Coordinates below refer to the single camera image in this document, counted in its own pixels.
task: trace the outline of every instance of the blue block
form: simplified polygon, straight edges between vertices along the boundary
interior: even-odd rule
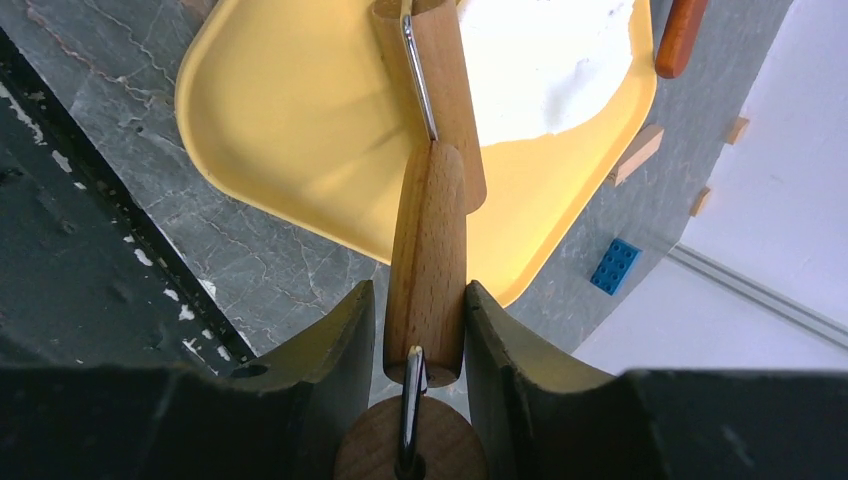
[[[609,295],[615,295],[641,253],[642,250],[616,238],[601,259],[598,269],[592,274],[592,285]]]

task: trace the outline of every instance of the white wall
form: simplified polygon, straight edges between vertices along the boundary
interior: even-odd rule
[[[796,0],[682,243],[848,324],[848,1]]]
[[[634,367],[848,370],[848,352],[662,260],[574,352]]]
[[[796,0],[682,243],[848,324],[848,1]],[[848,352],[664,260],[575,352],[638,366],[848,369]]]

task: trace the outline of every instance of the yellow plastic container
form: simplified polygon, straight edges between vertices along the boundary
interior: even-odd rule
[[[369,24],[372,1],[220,0],[183,60],[176,112],[189,156],[221,191],[388,263],[412,144]],[[595,118],[483,149],[489,196],[468,216],[468,274],[503,305],[648,114],[649,0],[636,0],[630,34],[633,64]]]

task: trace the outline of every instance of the stone surface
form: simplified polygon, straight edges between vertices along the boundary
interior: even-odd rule
[[[174,81],[213,3],[4,0],[0,27],[261,354],[358,280],[375,281],[380,311],[388,267],[228,198],[194,169],[174,119]],[[670,3],[652,1],[655,44]],[[653,269],[680,237],[790,3],[710,2],[688,70],[659,82],[648,121],[665,127],[662,148],[623,185],[598,190],[510,313],[570,352]],[[609,297],[587,279],[617,236],[644,254]],[[399,391],[375,350],[373,402]],[[467,414],[464,393],[464,381],[432,392]]]

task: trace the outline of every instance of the white cloth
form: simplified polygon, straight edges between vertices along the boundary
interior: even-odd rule
[[[464,0],[460,30],[480,145],[574,128],[632,62],[633,0]]]

